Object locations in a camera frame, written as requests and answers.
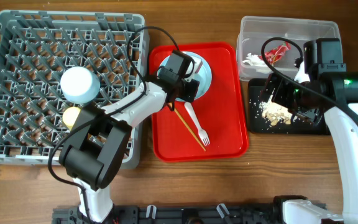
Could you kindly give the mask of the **large light blue plate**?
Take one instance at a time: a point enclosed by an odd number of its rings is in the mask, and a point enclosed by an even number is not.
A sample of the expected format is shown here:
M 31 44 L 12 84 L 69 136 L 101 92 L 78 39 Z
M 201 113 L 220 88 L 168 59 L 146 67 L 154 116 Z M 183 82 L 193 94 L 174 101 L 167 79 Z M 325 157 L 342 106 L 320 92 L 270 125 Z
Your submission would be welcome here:
M 206 60 L 203 57 L 201 57 L 200 55 L 193 53 L 193 52 L 183 52 L 183 53 L 189 55 L 190 57 L 191 56 L 199 57 L 203 61 L 202 67 L 200 68 L 199 72 L 195 74 L 195 76 L 193 78 L 194 80 L 197 80 L 200 82 L 200 85 L 198 87 L 198 92 L 196 94 L 196 98 L 194 99 L 194 101 L 195 101 L 198 98 L 200 98 L 201 96 L 203 96 L 208 91 L 208 89 L 211 85 L 211 82 L 212 82 L 212 71 L 211 71 L 210 66 L 206 62 Z M 166 64 L 168 57 L 166 59 L 164 59 L 163 62 L 160 64 L 158 72 Z M 168 81 L 165 81 L 165 80 L 159 78 L 158 72 L 157 72 L 158 80 L 162 83 L 165 90 L 167 90 L 168 93 L 173 96 L 173 83 L 174 82 L 168 82 Z

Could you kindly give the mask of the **small light blue saucer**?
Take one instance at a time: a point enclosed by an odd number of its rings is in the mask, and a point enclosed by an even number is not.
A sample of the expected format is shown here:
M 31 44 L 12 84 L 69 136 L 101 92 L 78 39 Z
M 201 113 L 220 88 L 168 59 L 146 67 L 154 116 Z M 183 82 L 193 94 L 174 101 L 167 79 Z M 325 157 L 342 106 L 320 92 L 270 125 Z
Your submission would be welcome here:
M 100 81 L 95 73 L 85 67 L 71 67 L 63 73 L 60 86 L 68 101 L 83 104 L 97 97 Z

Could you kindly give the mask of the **white plastic fork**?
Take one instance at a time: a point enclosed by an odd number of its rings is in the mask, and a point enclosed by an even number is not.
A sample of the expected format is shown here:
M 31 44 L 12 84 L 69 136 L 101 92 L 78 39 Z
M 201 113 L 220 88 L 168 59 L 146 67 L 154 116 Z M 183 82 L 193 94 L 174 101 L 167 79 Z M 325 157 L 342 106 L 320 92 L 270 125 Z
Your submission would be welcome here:
M 201 127 L 193 106 L 189 102 L 186 102 L 184 104 L 184 106 L 185 106 L 185 109 L 188 112 L 191 120 L 193 121 L 193 123 L 195 124 L 195 126 L 197 128 L 198 137 L 199 137 L 202 145 L 209 146 L 210 145 L 209 136 L 208 136 L 207 132 Z

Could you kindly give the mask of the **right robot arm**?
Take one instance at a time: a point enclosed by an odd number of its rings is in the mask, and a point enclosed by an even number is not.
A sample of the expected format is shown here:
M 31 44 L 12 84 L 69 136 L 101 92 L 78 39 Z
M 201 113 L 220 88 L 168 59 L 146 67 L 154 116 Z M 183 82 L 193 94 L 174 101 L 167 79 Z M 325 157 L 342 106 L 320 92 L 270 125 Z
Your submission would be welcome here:
M 324 72 L 298 83 L 271 73 L 261 92 L 305 121 L 324 120 L 336 150 L 342 182 L 340 215 L 323 210 L 305 199 L 282 202 L 284 223 L 358 223 L 358 73 Z

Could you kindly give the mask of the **light green bowl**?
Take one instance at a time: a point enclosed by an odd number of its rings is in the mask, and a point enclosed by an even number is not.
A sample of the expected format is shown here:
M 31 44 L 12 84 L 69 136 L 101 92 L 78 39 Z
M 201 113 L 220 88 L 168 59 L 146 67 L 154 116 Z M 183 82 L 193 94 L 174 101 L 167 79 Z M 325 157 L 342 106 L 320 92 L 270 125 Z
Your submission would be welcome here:
M 199 57 L 191 56 L 193 61 L 190 63 L 187 71 L 186 71 L 186 78 L 187 82 L 191 81 L 195 74 L 199 72 L 200 68 L 203 65 L 203 61 Z

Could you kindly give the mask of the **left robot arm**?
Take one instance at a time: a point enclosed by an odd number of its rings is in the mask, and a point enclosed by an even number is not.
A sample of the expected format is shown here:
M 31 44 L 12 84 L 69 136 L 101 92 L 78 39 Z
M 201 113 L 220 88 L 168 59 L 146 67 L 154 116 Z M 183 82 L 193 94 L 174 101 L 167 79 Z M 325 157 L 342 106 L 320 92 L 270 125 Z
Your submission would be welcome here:
M 153 78 L 120 101 L 80 109 L 73 129 L 58 144 L 59 163 L 81 195 L 79 211 L 86 223 L 105 222 L 113 209 L 109 184 L 121 168 L 132 130 L 177 98 L 192 102 L 199 81 Z

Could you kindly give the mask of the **wooden chopstick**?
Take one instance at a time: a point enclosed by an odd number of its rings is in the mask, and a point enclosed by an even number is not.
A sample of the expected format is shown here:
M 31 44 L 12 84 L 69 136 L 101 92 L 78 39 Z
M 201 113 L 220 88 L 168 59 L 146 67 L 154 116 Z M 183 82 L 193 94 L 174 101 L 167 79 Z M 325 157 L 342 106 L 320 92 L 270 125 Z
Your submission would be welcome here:
M 183 117 L 181 116 L 181 114 L 177 111 L 176 108 L 174 108 L 173 103 L 169 103 L 168 107 L 170 109 L 172 109 L 172 111 L 175 112 L 175 114 L 178 116 L 178 118 L 180 119 L 180 121 L 183 123 L 183 125 L 185 126 L 185 128 L 188 130 L 188 132 L 193 136 L 193 138 L 196 140 L 196 142 L 200 145 L 200 147 L 205 151 L 206 148 L 203 146 L 203 144 L 201 143 L 201 141 L 198 139 L 198 137 L 196 136 L 196 134 L 192 131 L 192 129 L 189 127 L 189 125 L 187 124 L 187 122 L 183 119 Z

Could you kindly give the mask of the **yellow plastic cup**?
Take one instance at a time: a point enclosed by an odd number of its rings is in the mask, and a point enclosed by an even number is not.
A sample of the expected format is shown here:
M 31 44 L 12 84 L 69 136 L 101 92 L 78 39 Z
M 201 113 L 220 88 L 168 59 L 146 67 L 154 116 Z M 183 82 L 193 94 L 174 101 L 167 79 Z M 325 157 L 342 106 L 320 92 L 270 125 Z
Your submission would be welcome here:
M 69 107 L 64 111 L 62 122 L 66 128 L 72 130 L 80 111 L 78 107 Z

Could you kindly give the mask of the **red snack wrapper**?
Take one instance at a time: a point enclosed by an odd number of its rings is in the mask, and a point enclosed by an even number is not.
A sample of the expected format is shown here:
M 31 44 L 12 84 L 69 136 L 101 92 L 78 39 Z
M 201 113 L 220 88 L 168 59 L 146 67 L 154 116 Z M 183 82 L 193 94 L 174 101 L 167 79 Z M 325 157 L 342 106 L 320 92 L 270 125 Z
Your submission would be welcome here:
M 274 65 L 276 62 L 281 60 L 287 51 L 291 49 L 290 44 L 288 42 L 284 42 L 278 47 L 271 49 L 264 53 L 265 58 L 267 59 L 268 63 Z

